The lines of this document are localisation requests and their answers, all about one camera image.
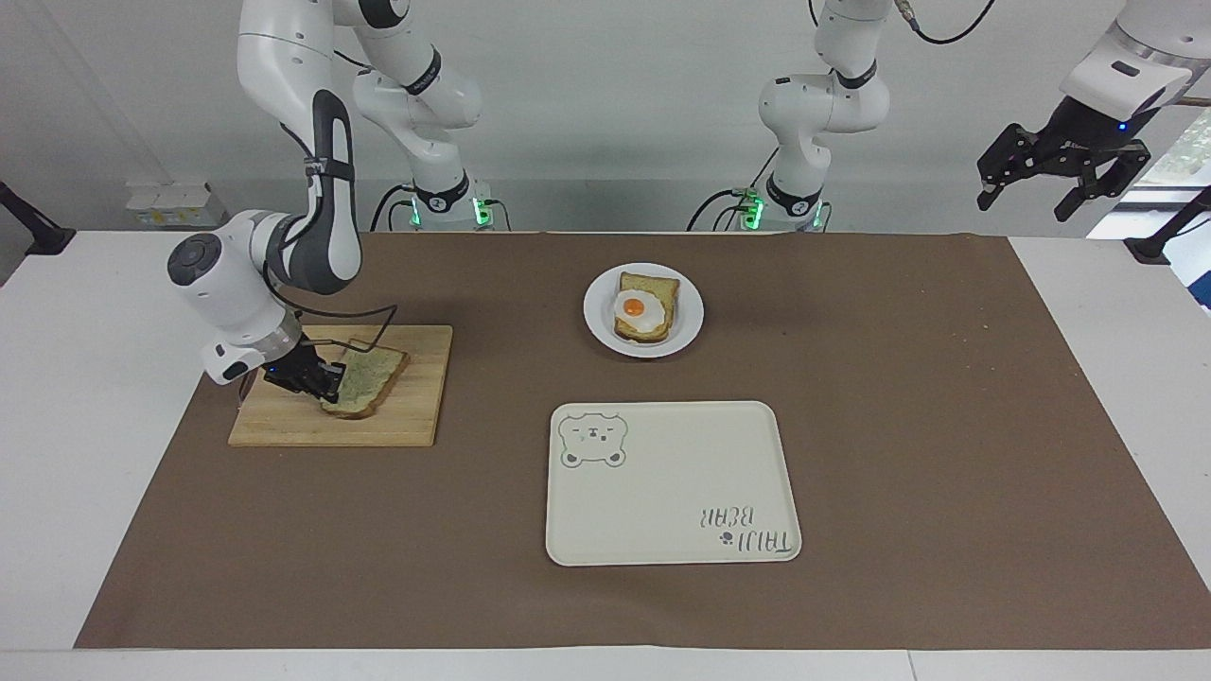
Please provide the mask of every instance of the bear illustration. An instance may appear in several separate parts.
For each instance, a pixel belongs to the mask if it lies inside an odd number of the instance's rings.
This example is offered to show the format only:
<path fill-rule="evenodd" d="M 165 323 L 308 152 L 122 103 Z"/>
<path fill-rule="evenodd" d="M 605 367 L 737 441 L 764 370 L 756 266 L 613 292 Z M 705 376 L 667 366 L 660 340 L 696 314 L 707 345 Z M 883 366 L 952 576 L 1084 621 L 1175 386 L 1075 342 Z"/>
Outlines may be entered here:
<path fill-rule="evenodd" d="M 626 462 L 622 439 L 626 422 L 618 416 L 586 413 L 579 418 L 567 417 L 559 422 L 559 440 L 563 453 L 559 460 L 568 468 L 578 468 L 584 462 L 604 462 L 618 468 Z"/>

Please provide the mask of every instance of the wooden cutting board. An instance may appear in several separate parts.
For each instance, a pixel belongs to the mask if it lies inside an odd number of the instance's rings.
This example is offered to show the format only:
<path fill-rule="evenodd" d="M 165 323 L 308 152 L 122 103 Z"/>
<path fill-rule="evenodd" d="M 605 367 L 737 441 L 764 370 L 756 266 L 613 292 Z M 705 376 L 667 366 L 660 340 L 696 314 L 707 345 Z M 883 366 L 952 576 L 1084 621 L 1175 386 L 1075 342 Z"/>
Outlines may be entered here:
<path fill-rule="evenodd" d="M 369 343 L 377 326 L 306 326 L 309 338 Z M 454 330 L 449 326 L 391 326 L 379 342 L 408 354 L 391 394 L 374 416 L 344 420 L 325 413 L 315 397 L 265 383 L 260 372 L 240 407 L 228 443 L 233 447 L 431 447 L 446 385 Z M 316 348 L 334 361 L 344 350 Z"/>

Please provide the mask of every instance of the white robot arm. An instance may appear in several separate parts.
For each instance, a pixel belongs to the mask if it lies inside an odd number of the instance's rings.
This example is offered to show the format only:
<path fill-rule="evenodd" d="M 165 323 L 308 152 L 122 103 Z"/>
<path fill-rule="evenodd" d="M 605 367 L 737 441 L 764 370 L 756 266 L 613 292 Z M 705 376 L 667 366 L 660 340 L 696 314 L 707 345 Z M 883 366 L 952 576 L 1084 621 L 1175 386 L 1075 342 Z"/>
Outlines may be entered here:
<path fill-rule="evenodd" d="M 827 75 L 792 75 L 765 85 L 761 119 L 777 137 L 777 162 L 761 188 L 763 223 L 802 229 L 811 222 L 832 154 L 821 132 L 865 132 L 888 116 L 890 95 L 876 51 L 891 0 L 827 0 L 816 53 Z"/>
<path fill-rule="evenodd" d="M 1078 178 L 1056 206 L 1060 222 L 1087 200 L 1121 195 L 1152 159 L 1135 136 L 1209 67 L 1211 0 L 1130 0 L 1060 86 L 1066 97 L 1046 127 L 1032 133 L 1012 124 L 980 159 L 980 208 L 1035 174 Z"/>
<path fill-rule="evenodd" d="M 383 118 L 396 115 L 392 104 L 402 107 L 406 113 L 391 119 L 397 125 L 384 127 L 398 132 L 406 149 L 424 149 L 409 127 L 417 121 L 466 127 L 480 114 L 478 88 L 444 68 L 436 48 L 419 36 L 409 0 L 245 0 L 240 84 L 303 148 L 308 212 L 245 211 L 213 233 L 185 239 L 170 257 L 170 279 L 219 332 L 202 357 L 220 384 L 265 366 L 271 383 L 337 399 L 344 368 L 318 357 L 271 288 L 281 282 L 332 294 L 361 268 L 352 133 L 349 113 L 332 91 L 335 25 L 352 27 L 371 63 L 383 69 L 360 76 L 375 84 L 363 105 Z M 467 176 L 457 148 L 450 151 L 453 145 L 446 144 L 442 154 L 414 153 L 411 160 L 418 193 L 443 193 L 449 198 L 446 212 L 454 212 L 474 196 L 458 190 Z"/>

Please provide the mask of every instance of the white plate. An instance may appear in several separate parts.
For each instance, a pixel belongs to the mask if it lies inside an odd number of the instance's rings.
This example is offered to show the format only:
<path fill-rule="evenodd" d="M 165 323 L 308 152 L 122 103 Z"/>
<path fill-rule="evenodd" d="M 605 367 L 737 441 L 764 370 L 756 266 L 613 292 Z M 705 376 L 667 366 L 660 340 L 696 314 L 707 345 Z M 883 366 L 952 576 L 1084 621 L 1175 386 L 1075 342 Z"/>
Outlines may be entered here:
<path fill-rule="evenodd" d="M 777 419 L 762 402 L 564 405 L 549 460 L 546 553 L 558 565 L 799 555 Z"/>
<path fill-rule="evenodd" d="M 636 343 L 614 333 L 614 299 L 618 298 L 618 282 L 624 271 L 681 280 L 677 311 L 673 314 L 673 327 L 668 332 L 668 338 L 660 343 Z M 585 324 L 589 325 L 589 330 L 610 350 L 632 357 L 666 357 L 684 350 L 702 331 L 705 311 L 702 296 L 693 281 L 672 268 L 655 263 L 618 265 L 595 279 L 585 292 Z"/>

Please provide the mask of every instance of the bread slice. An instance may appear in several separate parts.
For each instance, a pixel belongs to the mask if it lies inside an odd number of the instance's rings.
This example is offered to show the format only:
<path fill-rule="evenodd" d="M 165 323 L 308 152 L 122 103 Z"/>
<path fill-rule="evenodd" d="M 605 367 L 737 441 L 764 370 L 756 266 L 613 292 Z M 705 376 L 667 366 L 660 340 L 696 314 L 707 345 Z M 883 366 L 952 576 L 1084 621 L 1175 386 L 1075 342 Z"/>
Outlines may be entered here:
<path fill-rule="evenodd" d="M 337 404 L 321 400 L 320 406 L 337 418 L 362 419 L 374 416 L 391 394 L 408 366 L 408 355 L 390 348 L 374 348 L 369 353 L 345 350 L 340 361 L 345 364 L 345 377 L 340 379 Z"/>
<path fill-rule="evenodd" d="M 618 290 L 621 292 L 632 288 L 636 291 L 647 291 L 660 301 L 661 307 L 665 308 L 665 322 L 648 333 L 641 333 L 637 328 L 615 316 L 614 333 L 637 343 L 660 343 L 661 340 L 666 340 L 668 332 L 673 328 L 673 315 L 677 313 L 677 291 L 681 290 L 681 280 L 624 271 L 622 276 L 619 277 Z"/>

